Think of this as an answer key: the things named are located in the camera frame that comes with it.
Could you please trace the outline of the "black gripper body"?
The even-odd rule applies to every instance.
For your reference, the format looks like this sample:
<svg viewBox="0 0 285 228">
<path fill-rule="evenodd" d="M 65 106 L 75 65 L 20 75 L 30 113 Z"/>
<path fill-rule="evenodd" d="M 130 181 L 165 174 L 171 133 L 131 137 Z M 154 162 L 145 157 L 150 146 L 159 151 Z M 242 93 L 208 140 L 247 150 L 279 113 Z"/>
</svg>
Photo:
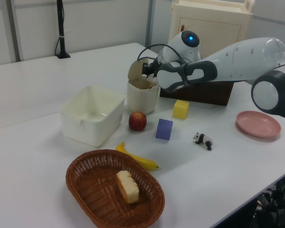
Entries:
<svg viewBox="0 0 285 228">
<path fill-rule="evenodd" d="M 155 59 L 152 63 L 149 64 L 150 68 L 149 71 L 154 71 L 154 74 L 157 74 L 159 67 L 160 67 L 160 63 L 158 62 L 158 59 Z"/>
</svg>

